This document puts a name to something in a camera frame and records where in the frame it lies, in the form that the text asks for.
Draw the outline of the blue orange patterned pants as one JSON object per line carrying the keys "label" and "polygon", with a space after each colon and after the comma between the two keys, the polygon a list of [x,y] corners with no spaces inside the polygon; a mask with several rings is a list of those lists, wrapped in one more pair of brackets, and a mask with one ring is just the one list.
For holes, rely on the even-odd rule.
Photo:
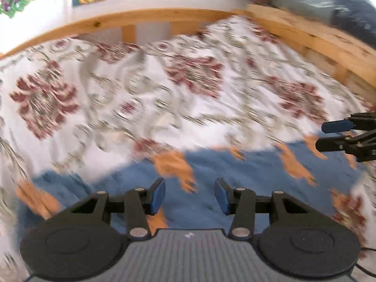
{"label": "blue orange patterned pants", "polygon": [[361,187],[364,167],[341,152],[318,152],[316,141],[317,136],[309,135],[253,152],[225,147],[156,152],[153,143],[113,154],[92,150],[76,172],[43,168],[28,190],[46,193],[58,212],[96,191],[119,196],[163,177],[166,195],[149,220],[151,228],[228,229],[231,218],[221,213],[214,196],[215,181],[222,178],[230,187],[249,188],[260,196],[282,190],[364,235],[369,225]]}

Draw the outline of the wooden bed frame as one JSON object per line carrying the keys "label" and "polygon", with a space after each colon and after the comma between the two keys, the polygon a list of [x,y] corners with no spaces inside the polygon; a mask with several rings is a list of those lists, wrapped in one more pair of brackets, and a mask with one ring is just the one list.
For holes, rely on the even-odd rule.
{"label": "wooden bed frame", "polygon": [[253,19],[302,55],[313,51],[329,58],[335,63],[334,77],[341,83],[347,83],[349,73],[353,73],[365,83],[375,86],[375,50],[372,47],[318,21],[257,4],[230,12],[198,8],[154,8],[99,15],[48,31],[2,54],[1,57],[14,55],[53,39],[113,28],[121,29],[123,41],[134,43],[137,36],[136,26],[149,22],[169,23],[169,33],[172,36],[194,34],[203,23],[216,22],[231,15],[243,15]]}

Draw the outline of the white floral bedspread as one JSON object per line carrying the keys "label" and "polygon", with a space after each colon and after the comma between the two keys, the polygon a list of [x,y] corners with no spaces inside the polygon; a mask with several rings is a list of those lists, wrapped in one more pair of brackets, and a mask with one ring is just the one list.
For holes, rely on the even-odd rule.
{"label": "white floral bedspread", "polygon": [[353,231],[375,270],[375,164],[315,142],[370,102],[240,16],[146,45],[63,38],[1,60],[1,280],[24,233],[98,191],[166,180],[150,228],[229,228],[214,182],[283,190]]}

